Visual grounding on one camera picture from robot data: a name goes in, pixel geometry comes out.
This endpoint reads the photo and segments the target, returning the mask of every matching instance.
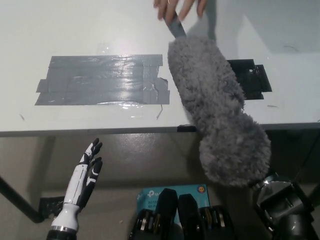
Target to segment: robotic wrist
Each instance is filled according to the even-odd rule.
[[[274,173],[252,190],[253,208],[273,239],[319,240],[312,227],[314,207],[295,181]]]

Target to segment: human hand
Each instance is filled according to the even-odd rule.
[[[181,22],[188,15],[195,1],[196,0],[184,0],[182,9],[178,15],[179,20]],[[198,0],[198,6],[196,8],[196,12],[199,17],[203,16],[207,1],[208,0]],[[155,8],[158,8],[158,19],[159,20],[163,19],[165,14],[165,22],[170,24],[176,12],[176,7],[178,2],[179,0],[153,0],[153,6]]]

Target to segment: robotic hand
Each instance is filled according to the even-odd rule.
[[[103,164],[101,157],[94,159],[101,147],[102,143],[99,143],[99,138],[97,138],[89,145],[75,167],[66,190],[62,211],[52,222],[47,240],[77,239],[78,213],[86,206]]]
[[[273,240],[319,240],[311,215],[319,188],[307,197],[295,181],[273,173],[252,190],[253,207]]]

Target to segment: black plastic object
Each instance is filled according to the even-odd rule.
[[[165,188],[158,197],[155,211],[139,212],[129,240],[168,240],[178,207],[175,190]]]
[[[50,230],[46,240],[77,240],[77,235],[66,231]]]
[[[236,240],[234,225],[227,209],[223,206],[199,208],[204,234],[208,240]]]
[[[241,85],[246,100],[264,99],[262,93],[272,92],[265,68],[253,59],[228,60]]]
[[[54,217],[57,217],[64,206],[64,199],[64,196],[41,198],[39,213],[41,213],[44,219],[48,219],[51,214],[53,214]]]
[[[198,204],[191,194],[179,196],[178,213],[184,240],[204,240],[204,227],[199,214]]]

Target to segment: white table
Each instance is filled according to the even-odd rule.
[[[213,34],[227,59],[263,64],[272,92],[248,100],[245,112],[266,129],[320,127],[320,2],[218,0],[210,21],[195,7],[188,34]],[[0,136],[66,133],[176,132],[192,125],[167,62],[174,40],[152,0],[1,0]],[[52,56],[162,54],[170,104],[34,106]]]

